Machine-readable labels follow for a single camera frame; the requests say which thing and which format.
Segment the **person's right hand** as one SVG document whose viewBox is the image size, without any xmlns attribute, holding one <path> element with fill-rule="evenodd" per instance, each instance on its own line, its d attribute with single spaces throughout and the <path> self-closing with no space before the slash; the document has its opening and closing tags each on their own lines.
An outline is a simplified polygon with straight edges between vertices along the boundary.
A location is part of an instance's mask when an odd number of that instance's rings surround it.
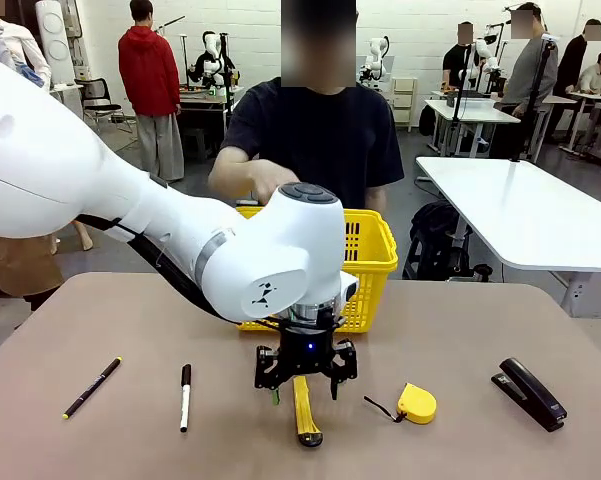
<svg viewBox="0 0 601 480">
<path fill-rule="evenodd" d="M 297 175 L 269 160 L 252 160 L 247 163 L 250 191 L 258 202 L 266 205 L 275 191 L 282 185 L 298 183 Z"/>
</svg>

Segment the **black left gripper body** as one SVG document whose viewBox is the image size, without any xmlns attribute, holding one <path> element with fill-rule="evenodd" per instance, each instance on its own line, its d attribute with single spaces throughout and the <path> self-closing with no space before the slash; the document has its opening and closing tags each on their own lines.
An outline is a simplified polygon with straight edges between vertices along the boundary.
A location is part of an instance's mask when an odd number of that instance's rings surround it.
<svg viewBox="0 0 601 480">
<path fill-rule="evenodd" d="M 316 330 L 282 327 L 278 349 L 278 377 L 322 374 L 333 378 L 336 372 L 334 329 Z"/>
</svg>

